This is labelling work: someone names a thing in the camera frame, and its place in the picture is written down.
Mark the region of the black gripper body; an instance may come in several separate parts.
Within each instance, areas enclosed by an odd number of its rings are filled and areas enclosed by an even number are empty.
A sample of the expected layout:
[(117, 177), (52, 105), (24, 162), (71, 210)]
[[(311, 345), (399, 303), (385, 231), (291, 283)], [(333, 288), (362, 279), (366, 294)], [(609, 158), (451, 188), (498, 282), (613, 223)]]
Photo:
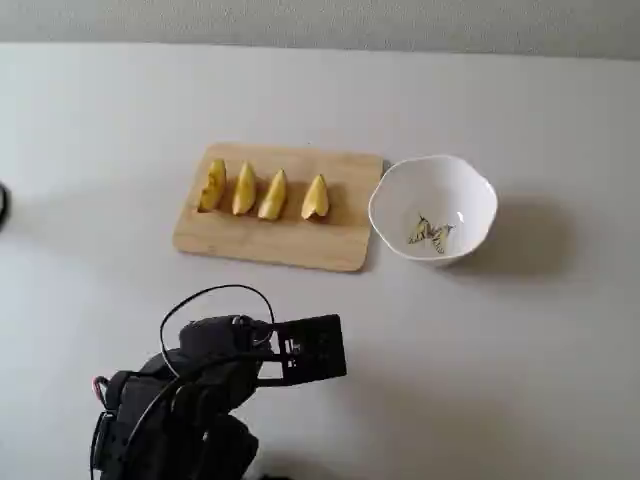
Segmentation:
[(295, 386), (343, 377), (346, 357), (338, 314), (277, 323), (281, 378), (261, 378), (260, 387)]

